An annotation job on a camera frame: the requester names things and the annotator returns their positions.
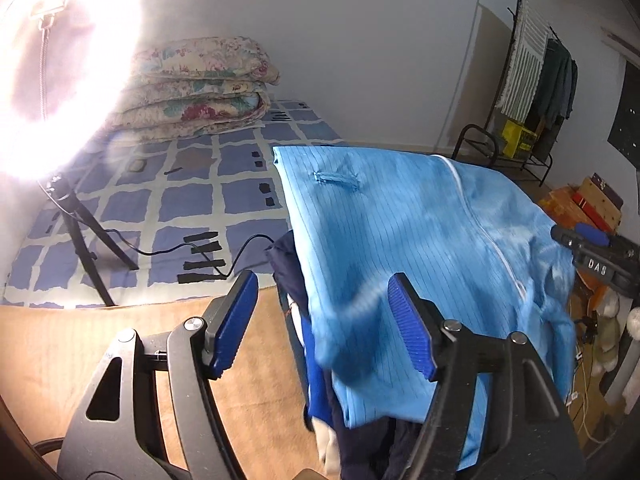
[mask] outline white garment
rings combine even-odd
[[[522,0],[507,79],[496,108],[508,118],[523,123],[538,89],[545,59],[548,22],[529,0]]]
[[[289,309],[291,312],[291,319],[293,321],[293,327],[296,329],[296,335],[300,340],[302,348],[305,347],[305,341],[302,337],[302,320],[300,318],[300,309],[298,304],[291,299],[291,296],[287,294],[287,301],[289,302]],[[339,475],[340,474],[340,451],[338,450],[338,437],[335,431],[332,430],[323,420],[312,417],[311,425],[314,428],[316,434],[316,446],[318,446],[318,458],[324,465],[325,475]]]

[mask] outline beige cloth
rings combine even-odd
[[[167,332],[201,315],[209,301],[82,310],[0,307],[0,395],[31,442],[62,436],[120,330]],[[212,389],[247,478],[322,471],[314,436],[303,425],[304,399],[274,288],[260,291],[234,365]],[[185,467],[169,410],[168,377],[161,372],[158,398],[169,460]],[[57,453],[47,460],[55,463]]]

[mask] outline glowing ring light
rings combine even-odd
[[[21,178],[65,164],[100,127],[129,76],[140,30],[138,0],[67,0],[50,30],[43,123],[42,36],[30,19],[41,1],[0,0],[0,171]]]

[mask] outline white piping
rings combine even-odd
[[[442,161],[449,168],[449,171],[453,174],[453,178],[456,181],[456,186],[458,188],[458,193],[460,195],[460,199],[462,200],[462,205],[464,206],[466,213],[469,215],[470,218],[473,218],[473,219],[476,220],[476,225],[478,226],[478,228],[480,229],[480,231],[484,235],[484,237],[487,240],[489,240],[489,243],[494,247],[494,250],[498,254],[498,257],[502,261],[502,264],[507,269],[507,273],[508,273],[509,277],[511,278],[511,281],[513,282],[513,284],[515,285],[516,289],[518,290],[518,293],[519,293],[520,297],[522,298],[522,301],[525,301],[525,299],[526,299],[526,290],[525,290],[524,286],[522,285],[522,283],[519,282],[519,280],[516,279],[516,275],[514,274],[513,269],[511,269],[511,266],[509,265],[509,263],[507,261],[507,258],[505,258],[504,254],[502,254],[502,251],[500,250],[500,247],[498,247],[498,245],[495,243],[494,239],[491,238],[489,233],[485,230],[484,227],[482,227],[480,222],[471,213],[471,210],[469,209],[469,205],[466,202],[466,197],[465,197],[465,194],[464,194],[463,189],[462,189],[462,181],[460,180],[460,176],[459,176],[458,172],[456,171],[456,168],[453,167],[453,164],[451,163],[451,161],[448,158],[446,158],[446,157],[444,157],[442,155],[433,155],[433,156],[437,156],[438,158],[442,159]]]

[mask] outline stack of boxes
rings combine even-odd
[[[584,179],[572,199],[601,231],[613,233],[618,229],[623,201],[597,173]]]

